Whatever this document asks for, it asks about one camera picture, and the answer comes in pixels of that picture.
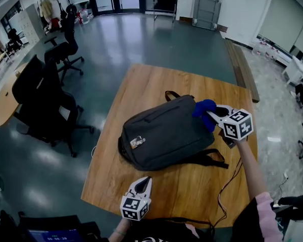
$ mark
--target monitor screen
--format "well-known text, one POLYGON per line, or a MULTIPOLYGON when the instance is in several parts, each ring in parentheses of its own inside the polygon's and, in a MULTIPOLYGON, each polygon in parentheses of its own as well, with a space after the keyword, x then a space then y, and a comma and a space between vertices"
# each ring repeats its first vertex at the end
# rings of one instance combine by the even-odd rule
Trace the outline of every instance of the monitor screen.
POLYGON ((69 230, 28 230, 36 242, 84 242, 76 229, 69 230))

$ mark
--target pink sleeve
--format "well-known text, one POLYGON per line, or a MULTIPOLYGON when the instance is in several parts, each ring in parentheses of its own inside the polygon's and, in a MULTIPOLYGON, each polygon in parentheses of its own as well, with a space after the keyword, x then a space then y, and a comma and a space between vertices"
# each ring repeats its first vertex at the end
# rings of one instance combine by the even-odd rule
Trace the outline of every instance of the pink sleeve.
POLYGON ((279 231, 276 214, 271 208, 273 199, 268 192, 256 196, 257 210, 259 215, 259 226, 265 242, 282 241, 283 235, 279 231))

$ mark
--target white desk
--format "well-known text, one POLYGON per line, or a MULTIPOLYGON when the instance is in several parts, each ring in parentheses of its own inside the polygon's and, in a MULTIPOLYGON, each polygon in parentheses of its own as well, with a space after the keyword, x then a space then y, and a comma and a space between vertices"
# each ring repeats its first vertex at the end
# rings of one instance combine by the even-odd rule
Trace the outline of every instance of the white desk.
POLYGON ((292 82, 297 85, 299 80, 303 78, 303 64, 293 56, 292 61, 289 63, 288 67, 285 68, 282 74, 285 73, 287 73, 289 77, 287 84, 292 82))

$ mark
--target human arm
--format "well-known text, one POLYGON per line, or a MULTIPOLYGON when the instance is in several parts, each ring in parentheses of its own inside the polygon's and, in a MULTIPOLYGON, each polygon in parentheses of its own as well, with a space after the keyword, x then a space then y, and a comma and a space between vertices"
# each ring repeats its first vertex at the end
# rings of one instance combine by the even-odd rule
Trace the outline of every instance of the human arm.
POLYGON ((258 163, 249 147, 246 139, 236 141, 244 172, 247 180, 248 194, 250 201, 256 196, 267 192, 267 187, 258 163))
POLYGON ((275 213, 271 208, 273 202, 258 163, 244 139, 235 141, 244 167, 250 203, 237 217, 233 224, 232 241, 248 240, 249 234, 265 241, 282 241, 283 235, 278 229, 275 213))
POLYGON ((125 237, 128 229, 131 226, 131 222, 128 219, 121 219, 119 222, 117 228, 114 230, 114 232, 109 237, 109 242, 120 242, 125 237))

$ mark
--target wooden bench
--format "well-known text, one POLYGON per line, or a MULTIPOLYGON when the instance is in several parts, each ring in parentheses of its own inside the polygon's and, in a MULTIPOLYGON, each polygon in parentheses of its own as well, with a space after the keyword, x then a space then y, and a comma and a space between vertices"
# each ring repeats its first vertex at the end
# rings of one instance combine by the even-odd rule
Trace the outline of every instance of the wooden bench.
POLYGON ((257 87, 241 48, 235 46, 229 39, 226 39, 225 42, 231 58, 237 85, 249 89, 251 91, 252 101, 258 103, 260 99, 257 87))

